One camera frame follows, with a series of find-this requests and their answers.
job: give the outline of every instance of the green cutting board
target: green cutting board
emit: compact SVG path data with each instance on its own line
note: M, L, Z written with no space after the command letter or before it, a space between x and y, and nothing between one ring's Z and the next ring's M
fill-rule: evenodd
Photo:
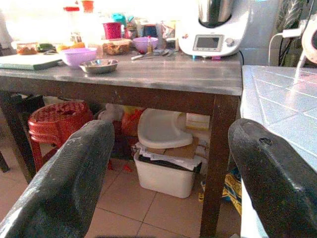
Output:
M57 66L59 61L61 61L59 54L11 55L0 57L0 68L39 70Z

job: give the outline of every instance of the table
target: table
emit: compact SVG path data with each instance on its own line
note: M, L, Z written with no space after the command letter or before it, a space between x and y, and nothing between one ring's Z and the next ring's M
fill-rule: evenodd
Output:
M242 118L283 137L317 172L317 69L243 66ZM268 237L242 183L241 237Z
M14 136L13 149L27 181L35 174L34 162L10 103L11 92L210 115L211 152L201 236L213 236L229 156L227 132L235 120L242 94L238 57L221 61L193 60L182 54L136 61L131 61L131 55L112 58L119 60L117 70L102 75L87 75L81 69L66 66L38 71L0 69L0 106Z

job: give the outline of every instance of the small purple bowl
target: small purple bowl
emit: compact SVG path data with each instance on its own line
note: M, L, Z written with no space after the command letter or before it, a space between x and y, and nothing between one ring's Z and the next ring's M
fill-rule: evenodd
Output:
M97 48L76 48L59 52L61 59L71 68L79 68L83 62L96 59Z
M151 37L151 43L153 49L155 49L158 46L158 38ZM148 38L147 37L138 37L133 39L133 43L135 48L142 54L146 53L148 51Z

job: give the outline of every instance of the stainless steel bowl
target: stainless steel bowl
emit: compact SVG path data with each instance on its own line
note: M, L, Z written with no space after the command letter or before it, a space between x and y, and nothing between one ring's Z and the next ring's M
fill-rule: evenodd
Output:
M79 65L85 73L109 73L115 71L119 61L115 59L95 59Z

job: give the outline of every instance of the red plastic stool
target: red plastic stool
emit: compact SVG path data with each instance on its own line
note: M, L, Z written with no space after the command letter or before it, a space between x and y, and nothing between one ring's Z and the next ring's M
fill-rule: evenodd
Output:
M84 102L52 104L33 112L28 124L36 171L56 152L53 149L42 157L39 143L55 144L60 148L72 133L92 119L93 115Z

